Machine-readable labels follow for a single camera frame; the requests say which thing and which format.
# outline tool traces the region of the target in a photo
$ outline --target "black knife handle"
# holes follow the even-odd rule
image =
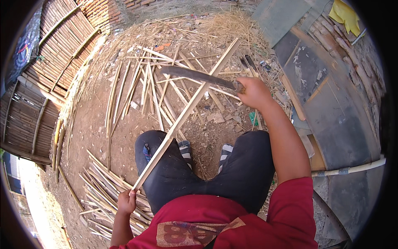
[[[234,87],[235,87],[235,92],[245,94],[246,88],[240,83],[239,81],[234,81],[233,82]]]

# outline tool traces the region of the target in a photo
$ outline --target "right hand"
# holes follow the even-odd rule
[[[247,106],[257,110],[263,110],[264,106],[273,101],[271,93],[265,83],[257,77],[238,77],[236,81],[240,82],[245,88],[245,93],[238,93],[240,100]]]
[[[119,194],[117,199],[117,212],[130,215],[136,207],[136,196],[134,190],[126,190]]]

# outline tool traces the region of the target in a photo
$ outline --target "dirt ground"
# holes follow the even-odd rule
[[[169,57],[173,57],[176,51],[177,42],[175,39],[164,39],[160,41],[159,44],[166,42],[171,42],[172,44],[169,47],[165,47],[161,53]],[[227,47],[228,44],[224,44],[211,50],[206,49],[203,45],[197,43],[185,42],[182,43],[180,51],[182,51],[187,57],[191,57],[190,52],[192,51],[195,52],[196,56],[218,55],[218,57],[213,56],[199,59],[201,64],[210,70],[219,60],[219,56],[224,53]],[[131,60],[131,68],[127,75],[125,89],[121,98],[122,105],[127,95],[127,88],[133,77],[133,67],[136,60],[126,57],[126,50],[128,48],[129,46],[126,44],[126,46],[124,46],[120,51],[115,64],[107,71],[106,74],[103,72],[100,73],[96,82],[88,87],[87,92],[89,94],[85,94],[82,100],[78,103],[72,137],[70,139],[68,158],[66,157],[66,145],[64,144],[61,166],[66,178],[70,182],[79,199],[87,200],[83,189],[84,182],[79,177],[79,173],[82,174],[84,172],[83,168],[89,167],[89,158],[86,149],[90,150],[95,157],[105,165],[107,165],[107,156],[110,154],[111,171],[116,175],[125,178],[128,183],[133,185],[138,179],[135,164],[135,140],[145,131],[160,129],[156,114],[150,114],[149,105],[147,105],[147,111],[144,115],[141,114],[141,111],[130,108],[124,120],[119,121],[115,133],[112,136],[111,151],[107,151],[108,139],[106,138],[106,128],[104,125],[109,91],[111,89],[111,81],[109,81],[108,78],[114,74],[119,63],[123,61],[123,66],[120,72],[120,78],[122,78],[126,70],[126,64],[128,60]],[[259,60],[261,60],[261,58],[257,54],[255,61],[258,62]],[[196,61],[192,60],[191,62],[196,69],[201,68]],[[223,71],[241,71],[240,61],[238,58],[231,58]],[[159,80],[165,79],[165,77],[160,75],[157,70],[155,73]],[[220,77],[232,80],[231,76],[228,74],[220,75]],[[198,89],[199,85],[188,80],[185,80],[184,82],[192,96]],[[176,80],[175,83],[184,94],[183,86],[180,81]],[[119,92],[119,89],[120,83],[117,86],[116,93]],[[133,96],[134,102],[139,103],[141,92],[142,84],[139,83]],[[166,96],[178,116],[184,109],[185,105],[170,85],[167,88]],[[222,145],[224,143],[234,144],[238,136],[252,129],[249,113],[254,112],[254,109],[246,107],[245,105],[238,106],[238,100],[234,98],[229,98],[229,101],[234,106],[231,107],[231,104],[224,100],[222,94],[217,94],[217,96],[221,103],[223,103],[225,111],[221,112],[212,98],[207,100],[202,98],[197,105],[197,108],[199,109],[200,115],[205,120],[205,124],[201,124],[199,118],[192,120],[192,116],[190,116],[181,129],[186,139],[191,142],[193,158],[195,161],[193,170],[196,175],[205,180],[212,179],[217,173]],[[208,121],[207,116],[215,112],[220,112],[225,121],[219,124],[214,121]],[[165,131],[167,132],[170,127],[164,119],[163,123]],[[262,122],[262,125],[263,129],[266,130],[264,122]],[[50,191],[60,203],[72,246],[74,248],[90,249],[109,247],[109,240],[90,233],[87,226],[92,226],[90,223],[87,224],[87,219],[92,219],[94,217],[91,214],[80,216],[79,212],[81,211],[66,188],[65,183],[60,179],[60,183],[58,185],[55,184],[54,177],[55,175],[51,169],[41,175],[42,182],[44,183],[46,190]],[[271,186],[271,192],[275,187],[276,184],[273,183]],[[266,213],[266,209],[261,210],[259,216],[266,219]],[[111,227],[111,224],[106,224],[106,222],[104,222],[104,225]]]

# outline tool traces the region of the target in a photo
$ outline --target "green object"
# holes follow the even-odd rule
[[[253,125],[253,122],[254,122],[254,116],[255,116],[255,115],[256,115],[255,112],[250,112],[250,113],[249,113],[249,117],[250,117],[250,121],[252,122],[252,125]],[[258,126],[257,118],[256,118],[256,122],[254,123],[254,126]]]

